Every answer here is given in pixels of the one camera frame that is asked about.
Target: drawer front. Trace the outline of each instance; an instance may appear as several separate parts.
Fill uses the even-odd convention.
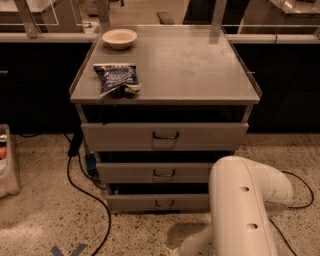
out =
[[[209,210],[207,194],[107,196],[112,211]]]
[[[103,183],[208,183],[209,163],[97,163]]]
[[[247,123],[82,124],[92,151],[235,151],[247,129]]]

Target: white object on counter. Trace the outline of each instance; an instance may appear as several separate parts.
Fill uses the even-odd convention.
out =
[[[102,35],[102,40],[116,50],[129,48],[136,39],[137,33],[130,29],[113,29]]]
[[[9,126],[0,125],[0,134],[7,134],[6,159],[0,160],[0,198],[20,192],[18,162],[10,140]]]

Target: gray cabinet top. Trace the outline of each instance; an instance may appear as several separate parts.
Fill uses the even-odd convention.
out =
[[[212,26],[126,26],[134,45],[113,50],[99,39],[71,95],[79,104],[255,104],[253,84],[224,34]],[[100,98],[97,63],[135,63],[142,89],[132,98]]]

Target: black cabinet door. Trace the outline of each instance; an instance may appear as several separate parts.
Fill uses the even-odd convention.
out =
[[[12,133],[73,130],[79,118],[68,90],[90,46],[1,43],[0,123]]]
[[[319,45],[235,45],[262,90],[249,131],[304,132],[320,128]]]

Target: drawer cabinet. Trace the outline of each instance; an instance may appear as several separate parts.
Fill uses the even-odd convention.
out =
[[[208,210],[212,165],[241,145],[258,87],[223,33],[211,43],[211,26],[128,28],[135,44],[116,51],[99,39],[71,91],[107,203],[112,211]],[[100,98],[93,64],[103,61],[135,63],[140,93]]]

